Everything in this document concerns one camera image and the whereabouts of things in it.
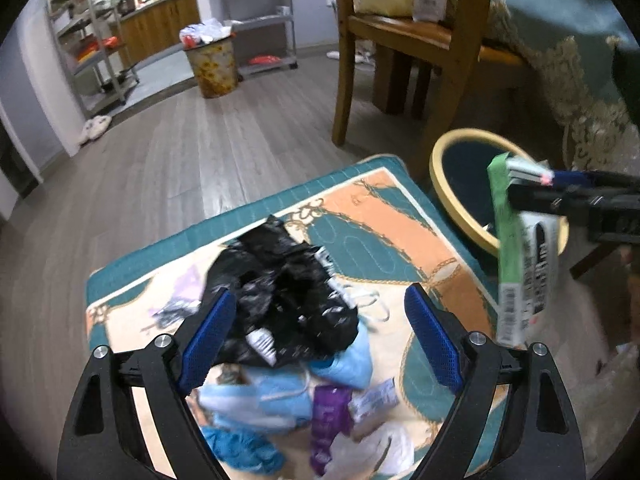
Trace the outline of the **light blue face mask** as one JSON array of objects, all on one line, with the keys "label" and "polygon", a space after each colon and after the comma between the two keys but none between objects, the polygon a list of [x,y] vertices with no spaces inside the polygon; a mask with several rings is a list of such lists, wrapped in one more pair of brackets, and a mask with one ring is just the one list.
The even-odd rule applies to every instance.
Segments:
[{"label": "light blue face mask", "polygon": [[198,404],[214,424],[258,434],[285,434],[311,421],[314,380],[322,386],[350,390],[368,388],[373,375],[367,327],[360,323],[354,342],[325,361],[282,368],[246,366],[242,384],[206,382],[198,388]]}]

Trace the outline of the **wooden dining chair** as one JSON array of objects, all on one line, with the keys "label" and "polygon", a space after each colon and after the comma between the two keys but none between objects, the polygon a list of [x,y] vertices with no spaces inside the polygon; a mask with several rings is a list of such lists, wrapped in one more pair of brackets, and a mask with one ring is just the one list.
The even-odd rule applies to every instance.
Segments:
[{"label": "wooden dining chair", "polygon": [[428,116],[420,148],[408,161],[414,180],[421,180],[427,173],[434,145],[449,130],[466,90],[476,84],[487,89],[518,88],[532,72],[521,56],[483,44],[491,0],[458,0],[451,28],[408,18],[359,14],[354,0],[336,3],[340,69],[332,129],[335,145],[341,146],[346,140],[358,38],[442,70],[435,109]]}]

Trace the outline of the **green white cardboard box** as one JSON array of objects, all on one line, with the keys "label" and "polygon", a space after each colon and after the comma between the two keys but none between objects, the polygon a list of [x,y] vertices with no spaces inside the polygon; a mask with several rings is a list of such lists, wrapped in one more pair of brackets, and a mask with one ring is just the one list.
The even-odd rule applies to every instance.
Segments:
[{"label": "green white cardboard box", "polygon": [[510,203],[513,185],[550,185],[553,172],[538,162],[503,153],[487,167],[498,249],[497,342],[522,346],[533,338],[551,300],[559,259],[557,216]]}]

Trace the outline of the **grey metal shelf left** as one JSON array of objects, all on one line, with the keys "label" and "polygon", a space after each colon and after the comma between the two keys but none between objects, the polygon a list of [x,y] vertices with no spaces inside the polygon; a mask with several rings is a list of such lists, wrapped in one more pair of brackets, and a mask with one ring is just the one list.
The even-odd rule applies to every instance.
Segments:
[{"label": "grey metal shelf left", "polygon": [[44,0],[58,60],[85,118],[124,105],[140,82],[116,0]]}]

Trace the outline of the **blue nitrile glove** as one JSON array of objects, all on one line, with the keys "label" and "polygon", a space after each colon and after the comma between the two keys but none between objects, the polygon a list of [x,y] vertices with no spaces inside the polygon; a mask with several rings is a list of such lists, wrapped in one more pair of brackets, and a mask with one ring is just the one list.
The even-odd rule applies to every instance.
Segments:
[{"label": "blue nitrile glove", "polygon": [[254,431],[201,426],[201,433],[216,459],[239,471],[269,476],[285,465],[284,455]]}]

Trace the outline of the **clear plastic wrapper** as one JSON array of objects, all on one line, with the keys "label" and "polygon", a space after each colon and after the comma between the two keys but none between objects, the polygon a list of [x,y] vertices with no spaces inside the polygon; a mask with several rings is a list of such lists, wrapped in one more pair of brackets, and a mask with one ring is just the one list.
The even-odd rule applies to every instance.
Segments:
[{"label": "clear plastic wrapper", "polygon": [[151,328],[167,330],[198,312],[204,288],[201,270],[192,264],[176,276],[175,283],[164,293],[164,299],[157,301],[150,309]]}]

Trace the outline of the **crumpled white tissue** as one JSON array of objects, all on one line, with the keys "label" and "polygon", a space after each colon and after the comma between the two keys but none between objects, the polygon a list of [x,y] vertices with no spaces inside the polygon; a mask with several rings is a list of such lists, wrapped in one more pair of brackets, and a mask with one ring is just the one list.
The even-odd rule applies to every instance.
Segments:
[{"label": "crumpled white tissue", "polygon": [[330,454],[322,479],[360,479],[377,472],[394,476],[414,463],[410,434],[399,422],[384,422],[358,442],[338,434]]}]

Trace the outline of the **wooden kitchen cabinet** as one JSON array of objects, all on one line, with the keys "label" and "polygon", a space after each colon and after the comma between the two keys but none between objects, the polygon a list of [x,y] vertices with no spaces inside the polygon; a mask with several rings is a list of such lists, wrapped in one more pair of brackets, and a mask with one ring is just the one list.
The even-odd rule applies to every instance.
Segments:
[{"label": "wooden kitchen cabinet", "polygon": [[179,32],[200,21],[196,0],[157,0],[120,19],[128,60],[139,63],[180,42]]}]

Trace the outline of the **sunflower pattern trash can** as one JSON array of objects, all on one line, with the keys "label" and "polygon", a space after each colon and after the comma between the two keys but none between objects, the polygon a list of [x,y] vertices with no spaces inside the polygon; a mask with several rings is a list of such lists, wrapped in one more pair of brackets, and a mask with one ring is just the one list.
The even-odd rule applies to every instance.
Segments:
[{"label": "sunflower pattern trash can", "polygon": [[184,47],[198,88],[204,99],[216,99],[231,93],[239,84],[232,38],[210,44]]}]

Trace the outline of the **black plastic bag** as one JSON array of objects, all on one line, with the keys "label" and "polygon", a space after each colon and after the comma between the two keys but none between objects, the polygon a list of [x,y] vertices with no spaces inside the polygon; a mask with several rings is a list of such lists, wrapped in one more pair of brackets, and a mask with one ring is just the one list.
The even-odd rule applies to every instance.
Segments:
[{"label": "black plastic bag", "polygon": [[217,364],[279,368],[325,360],[358,335],[358,312],[333,286],[326,250],[298,242],[268,217],[232,240],[209,267],[201,300],[227,289],[235,317]]}]

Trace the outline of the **white slippers pair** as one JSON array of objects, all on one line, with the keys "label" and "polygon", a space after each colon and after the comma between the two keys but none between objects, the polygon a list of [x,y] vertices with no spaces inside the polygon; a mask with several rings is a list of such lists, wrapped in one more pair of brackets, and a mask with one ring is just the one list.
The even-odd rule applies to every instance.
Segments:
[{"label": "white slippers pair", "polygon": [[98,115],[88,119],[82,127],[78,140],[79,144],[84,145],[88,142],[98,140],[104,135],[104,133],[106,133],[106,130],[110,128],[111,122],[111,116],[106,115]]}]

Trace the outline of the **grey metal shelf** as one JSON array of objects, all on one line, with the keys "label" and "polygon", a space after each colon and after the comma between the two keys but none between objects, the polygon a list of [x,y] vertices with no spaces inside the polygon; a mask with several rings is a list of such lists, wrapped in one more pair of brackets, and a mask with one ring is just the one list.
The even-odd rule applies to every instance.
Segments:
[{"label": "grey metal shelf", "polygon": [[140,82],[116,0],[44,0],[58,60],[85,118],[124,105]]},{"label": "grey metal shelf", "polygon": [[293,0],[220,0],[239,76],[298,67]]}]

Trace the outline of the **yellow rimmed teal waste bin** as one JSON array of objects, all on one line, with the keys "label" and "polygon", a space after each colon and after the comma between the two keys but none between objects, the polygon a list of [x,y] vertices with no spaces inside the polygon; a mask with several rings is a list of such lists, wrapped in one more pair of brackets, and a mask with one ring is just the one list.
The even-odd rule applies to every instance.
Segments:
[{"label": "yellow rimmed teal waste bin", "polygon": [[430,156],[430,177],[439,203],[466,238],[491,257],[498,255],[499,241],[487,167],[501,154],[518,160],[519,178],[552,182],[553,170],[546,162],[536,162],[511,141],[480,129],[445,133]]}]

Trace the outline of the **grey metal shelf right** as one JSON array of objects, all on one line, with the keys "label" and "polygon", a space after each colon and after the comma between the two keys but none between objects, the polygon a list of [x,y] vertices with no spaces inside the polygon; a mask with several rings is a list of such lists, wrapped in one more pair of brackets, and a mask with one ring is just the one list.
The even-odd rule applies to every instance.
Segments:
[{"label": "grey metal shelf right", "polygon": [[239,76],[298,67],[293,0],[220,0]]}]

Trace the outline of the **purple snack wrapper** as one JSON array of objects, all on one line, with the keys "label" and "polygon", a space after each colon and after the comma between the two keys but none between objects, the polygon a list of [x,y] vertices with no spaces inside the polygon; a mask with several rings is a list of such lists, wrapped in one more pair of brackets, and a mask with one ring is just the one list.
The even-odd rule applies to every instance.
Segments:
[{"label": "purple snack wrapper", "polygon": [[310,425],[310,466],[314,473],[324,475],[332,460],[330,447],[338,434],[348,436],[352,430],[352,416],[348,404],[352,389],[324,385],[314,388],[314,403]]}]

